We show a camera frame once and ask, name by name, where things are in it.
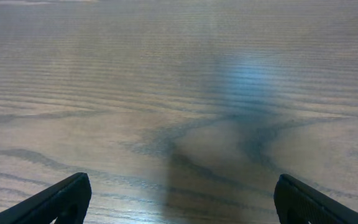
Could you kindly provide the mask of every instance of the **tabletop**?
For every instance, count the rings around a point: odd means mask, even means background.
[[[85,223],[358,212],[358,0],[0,0],[0,212],[75,172]]]

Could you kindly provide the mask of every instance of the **wood grain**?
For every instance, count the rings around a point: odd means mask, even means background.
[[[0,212],[75,172],[85,223],[358,211],[358,0],[0,1]]]

